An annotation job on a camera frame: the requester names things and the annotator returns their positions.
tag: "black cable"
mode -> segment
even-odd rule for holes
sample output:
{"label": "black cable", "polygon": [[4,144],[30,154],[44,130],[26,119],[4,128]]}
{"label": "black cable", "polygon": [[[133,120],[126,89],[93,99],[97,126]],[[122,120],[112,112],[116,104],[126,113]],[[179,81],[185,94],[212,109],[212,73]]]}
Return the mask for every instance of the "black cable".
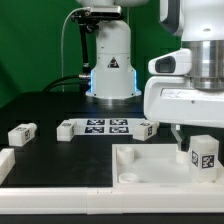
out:
{"label": "black cable", "polygon": [[70,75],[70,76],[65,76],[63,78],[60,78],[60,79],[56,79],[55,81],[51,82],[49,85],[47,85],[43,90],[42,92],[48,92],[48,89],[51,88],[51,86],[59,83],[59,82],[62,82],[62,81],[65,81],[65,80],[69,80],[69,79],[76,79],[76,78],[79,78],[79,75]]}
{"label": "black cable", "polygon": [[57,87],[57,86],[68,86],[68,85],[79,85],[79,83],[77,82],[70,82],[70,83],[57,83],[52,85],[51,87],[49,87],[45,92],[50,92],[50,90],[52,90],[53,88]]}

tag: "black table surface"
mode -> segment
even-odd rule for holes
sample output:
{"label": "black table surface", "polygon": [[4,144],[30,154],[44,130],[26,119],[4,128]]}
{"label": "black table surface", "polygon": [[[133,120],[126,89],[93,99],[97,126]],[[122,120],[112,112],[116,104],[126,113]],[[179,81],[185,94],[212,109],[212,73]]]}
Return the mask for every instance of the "black table surface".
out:
{"label": "black table surface", "polygon": [[[112,187],[112,144],[176,143],[169,125],[141,142],[131,135],[75,136],[57,142],[56,128],[71,118],[144,118],[143,103],[100,106],[77,93],[25,93],[0,109],[0,150],[8,147],[8,131],[22,123],[37,124],[35,139],[15,148],[16,165],[1,185],[14,187]],[[185,128],[203,134],[206,128]],[[220,129],[212,129],[222,139]],[[0,223],[211,223],[224,222],[223,214],[128,214],[128,215],[13,215]]]}

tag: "warning label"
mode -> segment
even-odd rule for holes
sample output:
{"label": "warning label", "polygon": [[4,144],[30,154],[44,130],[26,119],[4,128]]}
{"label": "warning label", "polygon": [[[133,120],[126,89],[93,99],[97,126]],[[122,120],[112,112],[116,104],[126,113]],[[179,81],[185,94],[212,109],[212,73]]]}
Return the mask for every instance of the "warning label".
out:
{"label": "warning label", "polygon": [[119,65],[115,57],[112,58],[110,64],[108,65],[108,68],[119,68]]}

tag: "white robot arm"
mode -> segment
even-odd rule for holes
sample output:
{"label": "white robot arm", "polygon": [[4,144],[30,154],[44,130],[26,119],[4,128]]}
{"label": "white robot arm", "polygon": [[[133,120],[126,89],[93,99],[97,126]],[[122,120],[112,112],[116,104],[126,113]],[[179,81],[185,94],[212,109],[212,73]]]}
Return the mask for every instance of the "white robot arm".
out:
{"label": "white robot arm", "polygon": [[[182,48],[149,62],[150,73],[158,76],[145,88],[145,116],[171,124],[223,128],[224,1],[172,1],[160,1],[161,20],[173,34],[182,26]],[[173,23],[167,13],[171,3],[177,9]]]}
{"label": "white robot arm", "polygon": [[144,5],[149,0],[77,0],[78,3],[85,7],[91,7],[94,5],[98,6],[109,6],[119,5],[121,7],[133,7],[138,5]]}
{"label": "white robot arm", "polygon": [[[85,7],[110,15],[116,7],[138,6],[148,0],[77,0]],[[141,95],[137,89],[136,71],[130,63],[131,31],[121,19],[99,19],[96,31],[97,64],[91,72],[87,99],[101,104],[126,104]]]}

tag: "white rectangular block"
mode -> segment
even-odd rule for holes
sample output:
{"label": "white rectangular block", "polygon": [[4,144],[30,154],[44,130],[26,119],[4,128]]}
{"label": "white rectangular block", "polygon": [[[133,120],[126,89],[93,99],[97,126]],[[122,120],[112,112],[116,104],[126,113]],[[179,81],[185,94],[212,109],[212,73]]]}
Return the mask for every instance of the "white rectangular block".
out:
{"label": "white rectangular block", "polygon": [[209,135],[193,136],[190,141],[190,173],[195,182],[217,178],[219,141]]}
{"label": "white rectangular block", "polygon": [[2,149],[0,152],[0,185],[15,165],[14,149]]}
{"label": "white rectangular block", "polygon": [[133,139],[145,141],[157,134],[158,127],[158,122],[150,122],[145,120],[141,124],[134,126]]}
{"label": "white rectangular block", "polygon": [[24,146],[35,137],[37,126],[33,123],[21,124],[8,133],[10,146]]}
{"label": "white rectangular block", "polygon": [[57,127],[57,140],[70,142],[75,136],[76,122],[72,120],[64,120]]}

